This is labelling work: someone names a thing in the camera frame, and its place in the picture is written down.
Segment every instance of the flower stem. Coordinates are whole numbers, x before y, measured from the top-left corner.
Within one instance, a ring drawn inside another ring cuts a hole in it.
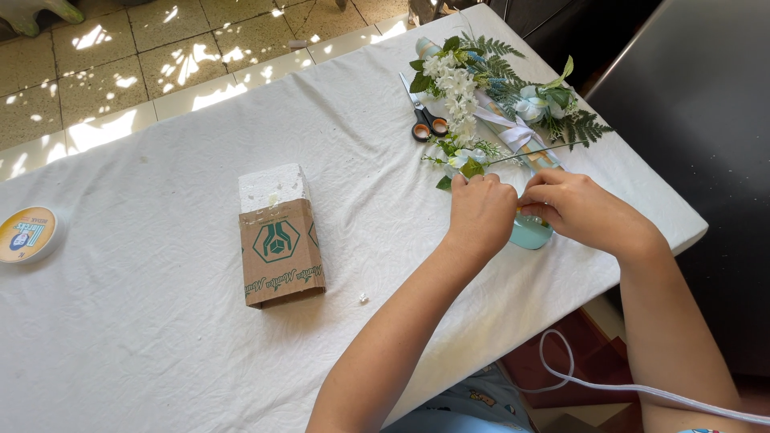
[[[582,140],[580,140],[580,141],[576,141],[576,142],[572,142],[572,143],[560,144],[559,146],[546,147],[546,148],[545,148],[545,149],[543,149],[543,150],[535,150],[534,152],[520,153],[520,154],[518,154],[518,155],[509,156],[508,158],[503,158],[503,159],[498,159],[497,161],[492,161],[491,163],[487,163],[487,166],[491,166],[491,165],[492,165],[492,164],[494,164],[494,163],[499,163],[500,161],[507,161],[507,160],[509,160],[509,159],[518,158],[519,156],[526,156],[526,155],[531,155],[531,154],[533,154],[533,153],[539,153],[539,152],[543,152],[543,151],[545,151],[545,150],[549,150],[549,149],[556,149],[556,148],[558,148],[558,147],[564,147],[564,146],[574,146],[574,145],[576,145],[576,144],[581,144],[581,143],[582,143],[582,144],[587,144],[587,143],[588,143],[588,140],[586,140],[586,139],[582,139]]]

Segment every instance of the tiled floor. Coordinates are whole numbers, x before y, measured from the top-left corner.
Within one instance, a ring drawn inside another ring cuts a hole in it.
[[[86,17],[78,25],[0,42],[0,181],[411,28],[407,0],[351,0],[344,12],[334,0],[77,6]],[[294,39],[309,49],[290,53]]]

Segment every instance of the cardboard sleeve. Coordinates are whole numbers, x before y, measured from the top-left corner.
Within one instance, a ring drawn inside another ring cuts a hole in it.
[[[268,308],[326,292],[310,201],[238,216],[246,305]]]

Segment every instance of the white cord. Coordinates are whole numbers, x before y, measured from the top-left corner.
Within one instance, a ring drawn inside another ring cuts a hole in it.
[[[545,357],[543,356],[543,343],[545,342],[545,336],[548,334],[556,334],[561,338],[561,340],[564,342],[564,345],[567,346],[567,353],[570,355],[570,371],[567,374],[559,373],[558,371],[555,371],[553,368],[549,367],[548,364],[545,362]],[[746,414],[743,412],[738,411],[732,411],[730,409],[723,409],[718,406],[713,406],[711,404],[701,403],[700,401],[692,400],[690,398],[682,397],[681,395],[676,395],[671,392],[661,391],[657,388],[651,388],[644,385],[636,385],[636,384],[629,384],[629,385],[602,385],[602,384],[592,384],[591,382],[582,381],[578,378],[573,378],[572,373],[574,372],[574,358],[572,356],[572,348],[570,347],[569,343],[567,342],[567,339],[564,338],[564,335],[561,334],[561,332],[556,331],[555,329],[549,329],[543,333],[543,336],[540,338],[540,361],[543,363],[543,366],[546,370],[548,370],[549,373],[552,375],[562,378],[563,381],[560,384],[547,387],[547,388],[541,388],[541,389],[535,389],[535,390],[526,390],[521,389],[514,385],[514,387],[522,392],[528,392],[528,393],[538,393],[538,392],[544,392],[544,391],[550,391],[557,388],[561,388],[567,384],[567,382],[572,381],[576,384],[581,384],[585,387],[593,388],[593,389],[601,389],[605,391],[636,391],[636,392],[646,392],[647,394],[652,394],[660,398],[665,398],[667,400],[676,401],[677,403],[684,404],[686,406],[690,406],[691,408],[696,408],[699,411],[703,411],[709,414],[713,415],[719,415],[725,418],[732,418],[737,419],[739,421],[747,421],[752,422],[755,424],[762,424],[762,425],[770,425],[770,417],[761,416],[761,415],[754,415],[754,414]]]

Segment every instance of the white tablecloth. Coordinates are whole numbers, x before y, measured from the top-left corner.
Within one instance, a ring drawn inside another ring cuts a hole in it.
[[[420,36],[471,27],[524,52],[512,59],[524,79],[557,76],[480,5],[0,183],[0,217],[40,204],[71,219],[48,259],[0,268],[2,430],[302,431],[335,360],[447,230],[450,194],[420,161],[397,73]],[[618,135],[556,152],[672,248],[705,232]],[[291,162],[310,182],[328,293],[254,310],[237,179]],[[530,176],[495,171],[517,188]],[[441,321],[388,422],[618,277],[612,257],[563,237],[537,251],[508,244]]]

